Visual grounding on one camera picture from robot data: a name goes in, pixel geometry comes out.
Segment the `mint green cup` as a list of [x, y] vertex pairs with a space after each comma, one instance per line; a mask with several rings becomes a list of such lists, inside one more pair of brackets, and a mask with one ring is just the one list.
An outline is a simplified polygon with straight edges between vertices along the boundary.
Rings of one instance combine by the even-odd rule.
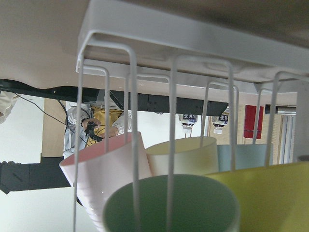
[[176, 174], [173, 189], [166, 175], [141, 179], [140, 219], [134, 211], [133, 185], [107, 201], [103, 225], [109, 232], [238, 232], [240, 208], [223, 183], [203, 176]]

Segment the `cream white cup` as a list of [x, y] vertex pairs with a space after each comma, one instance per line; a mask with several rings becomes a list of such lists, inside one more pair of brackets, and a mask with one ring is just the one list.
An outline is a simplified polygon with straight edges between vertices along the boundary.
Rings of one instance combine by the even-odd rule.
[[[169, 141], [146, 149], [152, 175], [167, 175]], [[204, 175], [219, 172], [217, 140], [191, 137], [175, 140], [174, 173]]]

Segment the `pink cup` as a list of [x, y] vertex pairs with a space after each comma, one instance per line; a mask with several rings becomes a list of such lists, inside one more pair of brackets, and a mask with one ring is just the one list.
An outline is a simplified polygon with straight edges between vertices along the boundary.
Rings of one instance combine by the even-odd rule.
[[108, 152], [103, 141], [80, 150], [77, 166], [74, 155], [63, 159], [59, 166], [71, 185], [77, 181], [77, 198], [96, 229], [103, 232], [105, 203], [115, 191], [133, 181], [132, 134], [128, 133], [127, 143], [122, 134], [109, 138]]

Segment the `light blue cup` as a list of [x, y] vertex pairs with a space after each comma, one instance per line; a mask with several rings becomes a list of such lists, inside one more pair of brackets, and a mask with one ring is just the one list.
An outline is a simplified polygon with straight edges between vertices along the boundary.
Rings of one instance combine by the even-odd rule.
[[[265, 164], [266, 144], [236, 145], [236, 170]], [[230, 145], [217, 145], [219, 172], [230, 171]]]

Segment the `yellow cup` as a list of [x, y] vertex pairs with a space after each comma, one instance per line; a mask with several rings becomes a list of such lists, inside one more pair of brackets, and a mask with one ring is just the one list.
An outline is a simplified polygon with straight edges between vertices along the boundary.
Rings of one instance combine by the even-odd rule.
[[309, 230], [309, 163], [208, 174], [228, 186], [240, 204], [242, 232]]

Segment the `grey cup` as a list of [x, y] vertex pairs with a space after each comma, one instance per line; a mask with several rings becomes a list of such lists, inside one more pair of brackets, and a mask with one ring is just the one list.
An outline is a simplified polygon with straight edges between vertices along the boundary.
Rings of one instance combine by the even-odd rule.
[[302, 155], [297, 157], [297, 162], [309, 161], [309, 155]]

